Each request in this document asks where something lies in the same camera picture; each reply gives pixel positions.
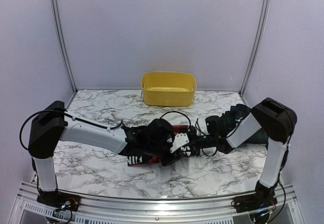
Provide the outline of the dark green plaid skirt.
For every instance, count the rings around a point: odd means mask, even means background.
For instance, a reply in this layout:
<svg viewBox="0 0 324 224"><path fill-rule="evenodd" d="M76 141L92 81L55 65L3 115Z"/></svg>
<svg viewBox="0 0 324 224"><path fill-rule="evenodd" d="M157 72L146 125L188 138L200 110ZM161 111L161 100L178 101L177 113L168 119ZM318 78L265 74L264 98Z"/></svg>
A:
<svg viewBox="0 0 324 224"><path fill-rule="evenodd" d="M233 131L237 124L243 120L250 113L250 107L243 104L236 104L230 106L230 110L222 114L221 118L223 122L221 123L221 129L219 130L219 135L221 137L227 136L231 131ZM244 144L254 144L254 145L265 145L268 146L268 136L264 129L259 129L254 135L248 138Z"/></svg>

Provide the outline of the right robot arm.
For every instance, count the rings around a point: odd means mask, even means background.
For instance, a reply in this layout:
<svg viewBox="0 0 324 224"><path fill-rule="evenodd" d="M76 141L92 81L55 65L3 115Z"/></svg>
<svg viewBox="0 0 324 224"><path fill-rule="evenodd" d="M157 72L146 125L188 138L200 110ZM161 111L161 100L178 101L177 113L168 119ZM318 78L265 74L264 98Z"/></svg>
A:
<svg viewBox="0 0 324 224"><path fill-rule="evenodd" d="M189 142L196 150L215 147L228 154L242 144L267 147L263 172L251 196L251 204L261 208L270 200L280 172L285 166L290 138L297 123L297 114L291 108L272 98L249 108L243 104L231 106L221 116L205 119L207 134L189 133Z"/></svg>

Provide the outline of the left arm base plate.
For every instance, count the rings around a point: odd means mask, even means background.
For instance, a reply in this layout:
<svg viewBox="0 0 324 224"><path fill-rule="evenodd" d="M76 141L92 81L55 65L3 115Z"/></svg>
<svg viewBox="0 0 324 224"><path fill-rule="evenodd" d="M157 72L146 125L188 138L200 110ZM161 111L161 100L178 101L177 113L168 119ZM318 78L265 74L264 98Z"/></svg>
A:
<svg viewBox="0 0 324 224"><path fill-rule="evenodd" d="M60 210L70 209L72 211L77 211L80 204L79 195L60 191L41 192L36 200L38 203L52 206Z"/></svg>

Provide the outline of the red black plaid shirt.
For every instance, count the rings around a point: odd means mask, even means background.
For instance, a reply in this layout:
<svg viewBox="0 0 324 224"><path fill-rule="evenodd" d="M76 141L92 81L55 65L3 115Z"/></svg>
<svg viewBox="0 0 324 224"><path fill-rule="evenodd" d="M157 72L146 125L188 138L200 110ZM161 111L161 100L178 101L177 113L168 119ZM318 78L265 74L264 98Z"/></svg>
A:
<svg viewBox="0 0 324 224"><path fill-rule="evenodd" d="M194 140L194 137L197 136L197 130L194 126L189 125L173 125L174 135L180 133L188 133L188 138ZM189 143L185 146L179 148L175 153L164 153L161 156L150 156L143 154L141 157L138 156L128 156L128 166L136 166L141 164L155 164L161 163L162 166L168 166L181 158L189 158L194 156L199 156L200 150L194 145L194 143Z"/></svg>

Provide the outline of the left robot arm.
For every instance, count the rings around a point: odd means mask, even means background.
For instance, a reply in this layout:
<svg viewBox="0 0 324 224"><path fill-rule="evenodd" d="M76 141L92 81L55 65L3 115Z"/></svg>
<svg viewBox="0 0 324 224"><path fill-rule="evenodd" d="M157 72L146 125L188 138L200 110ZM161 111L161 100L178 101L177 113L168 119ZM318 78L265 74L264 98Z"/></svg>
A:
<svg viewBox="0 0 324 224"><path fill-rule="evenodd" d="M175 133L163 118L144 126L127 127L120 123L112 127L72 114L62 101L54 101L46 109L30 115L20 133L28 122L31 123L29 143L23 148L33 159L39 194L53 206L64 202L64 195L58 191L53 160L59 142L106 149L128 157L132 164L142 163L146 156L159 157L168 164L179 157L181 147L189 142L186 133Z"/></svg>

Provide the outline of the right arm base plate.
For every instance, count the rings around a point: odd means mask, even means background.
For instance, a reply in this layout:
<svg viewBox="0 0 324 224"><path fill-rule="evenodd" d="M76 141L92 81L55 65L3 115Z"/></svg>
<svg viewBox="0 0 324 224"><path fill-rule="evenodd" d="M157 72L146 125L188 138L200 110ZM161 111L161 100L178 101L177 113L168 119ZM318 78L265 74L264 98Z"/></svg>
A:
<svg viewBox="0 0 324 224"><path fill-rule="evenodd" d="M246 211L253 211L277 204L277 198L275 195L264 197L263 194L249 194L243 196L236 196L231 202L231 206L236 209L237 213Z"/></svg>

